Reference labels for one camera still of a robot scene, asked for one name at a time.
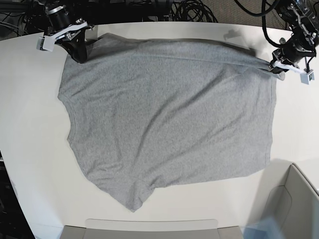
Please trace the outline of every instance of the white table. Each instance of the white table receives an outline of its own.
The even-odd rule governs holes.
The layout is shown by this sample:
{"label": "white table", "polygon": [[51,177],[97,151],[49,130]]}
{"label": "white table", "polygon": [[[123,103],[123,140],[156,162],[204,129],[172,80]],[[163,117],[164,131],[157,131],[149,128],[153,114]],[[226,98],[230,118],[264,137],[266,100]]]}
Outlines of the white table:
{"label": "white table", "polygon": [[[126,38],[200,38],[257,51],[270,61],[274,48],[254,26],[151,22],[98,26]],[[290,32],[269,29],[276,42]],[[251,176],[156,189],[135,213],[90,183],[67,142],[70,121],[58,100],[66,52],[35,49],[40,34],[0,42],[0,150],[34,234],[58,238],[63,225],[86,219],[185,221],[216,219],[218,227],[258,221],[270,191],[283,185],[291,162],[319,160],[319,79],[304,85],[288,72],[277,81],[271,165]],[[311,62],[319,69],[319,60]]]}

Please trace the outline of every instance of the floor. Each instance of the floor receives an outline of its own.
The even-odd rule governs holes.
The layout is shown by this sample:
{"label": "floor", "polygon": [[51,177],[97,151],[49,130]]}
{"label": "floor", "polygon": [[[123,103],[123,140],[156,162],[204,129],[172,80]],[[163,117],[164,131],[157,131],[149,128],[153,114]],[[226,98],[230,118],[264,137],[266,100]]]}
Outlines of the floor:
{"label": "floor", "polygon": [[[252,17],[246,14],[240,9],[234,0],[202,0],[208,7],[211,8],[219,23],[230,23],[230,24],[243,24],[261,26],[260,17]],[[262,0],[240,0],[242,5],[247,7],[252,12],[261,11]],[[305,0],[307,5],[312,8],[313,4],[318,0]],[[4,15],[0,14],[0,21],[4,18]],[[18,17],[9,17],[6,22],[16,25]],[[276,11],[272,11],[267,15],[267,27],[285,29],[285,22],[283,22]],[[0,40],[16,37],[15,33],[10,31],[3,26],[0,26]]]}

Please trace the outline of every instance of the t-shirt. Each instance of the t-shirt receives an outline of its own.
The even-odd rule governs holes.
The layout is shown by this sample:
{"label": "t-shirt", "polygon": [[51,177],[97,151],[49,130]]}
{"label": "t-shirt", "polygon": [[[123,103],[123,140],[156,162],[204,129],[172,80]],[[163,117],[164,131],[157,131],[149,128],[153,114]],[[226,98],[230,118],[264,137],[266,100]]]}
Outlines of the t-shirt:
{"label": "t-shirt", "polygon": [[270,160],[276,79],[268,63],[208,41],[106,34],[58,98],[85,177],[131,211],[155,188],[250,175]]}

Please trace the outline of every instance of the gray fabric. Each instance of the gray fabric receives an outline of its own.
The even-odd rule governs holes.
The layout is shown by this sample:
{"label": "gray fabric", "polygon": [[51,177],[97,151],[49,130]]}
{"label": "gray fabric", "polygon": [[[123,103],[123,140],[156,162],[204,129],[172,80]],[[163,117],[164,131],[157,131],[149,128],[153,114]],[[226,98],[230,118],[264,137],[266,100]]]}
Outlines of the gray fabric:
{"label": "gray fabric", "polygon": [[158,187],[247,176],[270,159],[267,62],[205,42],[105,35],[65,62],[59,99],[88,180],[131,211]]}

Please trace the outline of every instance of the gray t-shirt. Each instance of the gray t-shirt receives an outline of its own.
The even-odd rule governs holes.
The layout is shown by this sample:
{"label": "gray t-shirt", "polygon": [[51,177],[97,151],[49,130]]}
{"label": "gray t-shirt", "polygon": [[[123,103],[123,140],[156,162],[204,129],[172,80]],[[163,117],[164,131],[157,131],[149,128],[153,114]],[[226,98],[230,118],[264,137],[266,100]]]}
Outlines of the gray t-shirt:
{"label": "gray t-shirt", "polygon": [[110,34],[58,98],[88,180],[131,211],[158,187],[242,177],[267,166],[276,79],[267,62],[220,44]]}

